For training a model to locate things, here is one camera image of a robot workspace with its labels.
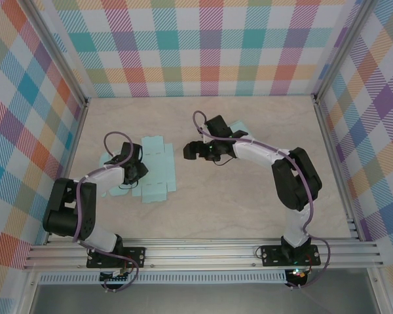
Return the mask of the light blue paper box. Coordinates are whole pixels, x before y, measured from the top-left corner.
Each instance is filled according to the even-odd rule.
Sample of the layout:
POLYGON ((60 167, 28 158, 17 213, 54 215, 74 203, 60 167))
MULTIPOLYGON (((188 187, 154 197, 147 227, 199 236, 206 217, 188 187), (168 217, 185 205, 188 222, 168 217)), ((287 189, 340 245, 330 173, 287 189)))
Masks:
POLYGON ((167 200, 169 192, 175 192, 176 171, 173 144, 165 143, 161 135, 143 137, 141 139, 143 152, 139 153, 143 164, 149 172, 138 182, 122 184, 109 189, 106 195, 125 196, 131 193, 134 197, 141 197, 143 203, 167 200))
POLYGON ((247 127, 244 125, 244 123, 243 122, 241 122, 241 121, 237 121, 237 122, 235 122, 235 123, 233 123, 233 124, 230 124, 229 125, 229 127, 230 127, 230 129, 231 129, 231 131, 234 133, 234 132, 237 132, 237 131, 244 131, 244 132, 246 132, 248 135, 250 135, 250 131, 247 129, 247 127))

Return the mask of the small circuit board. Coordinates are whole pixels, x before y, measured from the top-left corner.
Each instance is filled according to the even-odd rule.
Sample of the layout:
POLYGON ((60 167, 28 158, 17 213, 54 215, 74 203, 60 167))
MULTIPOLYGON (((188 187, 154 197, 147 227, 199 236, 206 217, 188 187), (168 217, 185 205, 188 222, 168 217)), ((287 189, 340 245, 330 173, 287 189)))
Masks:
POLYGON ((99 281, 126 283, 129 280, 129 272, 121 273, 119 271, 103 271, 100 272, 99 281))

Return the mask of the grey metal panel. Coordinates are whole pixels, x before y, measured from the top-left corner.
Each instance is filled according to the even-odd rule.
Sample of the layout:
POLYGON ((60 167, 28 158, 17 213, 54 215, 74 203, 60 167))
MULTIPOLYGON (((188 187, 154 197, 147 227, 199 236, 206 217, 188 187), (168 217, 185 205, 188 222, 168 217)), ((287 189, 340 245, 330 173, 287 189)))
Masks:
POLYGON ((281 285, 42 285, 30 314, 380 314, 370 296, 281 285))

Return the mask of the aluminium side rail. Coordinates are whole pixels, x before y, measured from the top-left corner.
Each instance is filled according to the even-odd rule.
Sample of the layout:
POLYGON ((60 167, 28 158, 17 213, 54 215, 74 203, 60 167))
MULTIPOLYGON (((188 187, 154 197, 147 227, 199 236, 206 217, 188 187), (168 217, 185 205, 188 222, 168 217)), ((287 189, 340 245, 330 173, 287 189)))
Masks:
POLYGON ((336 148, 333 145, 331 133, 326 123, 325 115, 320 106, 320 102, 315 98, 315 95, 311 95, 311 98, 320 131, 322 133, 322 137, 325 143, 327 155, 329 157, 329 161, 333 171, 333 176, 335 177, 337 189, 343 204, 343 208, 345 210, 346 218, 351 231, 351 237, 357 239, 358 241, 364 241, 364 233, 361 224, 359 223, 358 217, 355 213, 348 186, 346 185, 343 177, 342 168, 338 159, 336 148))
MULTIPOLYGON (((77 129, 76 129, 75 135, 73 136, 73 139, 72 139, 70 147, 69 147, 69 154, 68 154, 68 157, 67 157, 66 165, 63 167, 62 172, 59 174, 59 176, 55 180, 55 183, 57 183, 57 181, 59 179, 68 178, 69 177, 69 174, 71 172, 71 168, 72 168, 73 161, 74 161, 74 158, 75 158, 75 154, 76 154, 76 151, 77 151, 77 148, 78 148, 78 145, 79 145, 79 140, 80 140, 83 128, 84 128, 84 123, 86 121, 86 116, 88 114, 88 109, 89 109, 91 101, 92 101, 92 99, 89 97, 82 104, 82 107, 81 107, 81 110, 80 110, 80 116, 79 116, 77 129)), ((45 209, 45 214, 44 214, 43 221, 42 221, 42 227, 43 227, 43 229, 45 231, 45 235, 43 236, 42 242, 41 242, 42 245, 46 245, 48 243, 48 238, 49 238, 49 235, 51 234, 45 228, 45 225, 46 225, 46 221, 48 220, 48 216, 49 216, 48 208, 54 202, 54 197, 52 196, 53 190, 54 189, 52 188, 52 192, 50 194, 50 198, 48 200, 47 207, 45 209)))

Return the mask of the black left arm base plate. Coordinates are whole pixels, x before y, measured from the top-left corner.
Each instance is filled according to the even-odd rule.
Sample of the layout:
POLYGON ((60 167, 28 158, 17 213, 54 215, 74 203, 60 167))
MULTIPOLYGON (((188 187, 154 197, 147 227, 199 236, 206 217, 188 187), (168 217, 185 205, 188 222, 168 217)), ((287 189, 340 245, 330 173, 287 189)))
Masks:
POLYGON ((90 269, 134 267, 131 261, 126 261, 120 256, 133 260, 139 268, 142 268, 145 262, 145 247, 123 247, 112 253, 88 249, 87 254, 86 267, 90 269))

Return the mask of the aluminium mounting rail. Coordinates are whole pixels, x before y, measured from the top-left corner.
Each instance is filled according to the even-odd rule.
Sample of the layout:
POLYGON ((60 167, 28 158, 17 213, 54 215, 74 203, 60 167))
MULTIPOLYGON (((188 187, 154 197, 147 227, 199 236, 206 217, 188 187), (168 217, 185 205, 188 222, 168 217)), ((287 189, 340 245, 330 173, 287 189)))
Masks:
MULTIPOLYGON (((380 268, 383 256, 374 242, 330 239, 329 267, 380 268)), ((125 239, 127 247, 145 247, 144 270, 259 270, 260 246, 278 245, 277 239, 125 239)), ((26 271, 85 270, 87 253, 67 239, 51 239, 33 246, 26 271)))

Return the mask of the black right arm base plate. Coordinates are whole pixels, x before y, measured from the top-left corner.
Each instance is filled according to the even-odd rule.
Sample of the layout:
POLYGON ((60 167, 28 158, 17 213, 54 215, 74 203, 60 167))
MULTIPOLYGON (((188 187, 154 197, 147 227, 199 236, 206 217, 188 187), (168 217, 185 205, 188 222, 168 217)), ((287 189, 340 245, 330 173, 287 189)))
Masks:
POLYGON ((316 245, 306 248, 283 247, 281 245, 261 246, 264 267, 271 266, 320 266, 320 254, 316 245))

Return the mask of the aluminium frame post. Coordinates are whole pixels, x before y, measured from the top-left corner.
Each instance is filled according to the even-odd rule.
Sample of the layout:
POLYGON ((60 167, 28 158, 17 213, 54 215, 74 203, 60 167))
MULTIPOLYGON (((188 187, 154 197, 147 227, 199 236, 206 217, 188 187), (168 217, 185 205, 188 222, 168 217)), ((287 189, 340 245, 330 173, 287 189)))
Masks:
POLYGON ((312 86, 307 88, 314 104, 319 103, 329 89, 378 2, 379 0, 346 0, 318 62, 312 86))
POLYGON ((81 90, 77 79, 72 73, 62 51, 60 50, 54 36, 50 32, 46 25, 43 17, 37 9, 33 0, 17 0, 21 8, 26 13, 29 21, 32 23, 34 29, 38 33, 40 39, 43 41, 43 45, 47 49, 50 57, 55 62, 57 68, 60 70, 63 78, 67 82, 70 90, 75 95, 76 99, 82 104, 83 107, 87 107, 88 98, 86 94, 81 90))

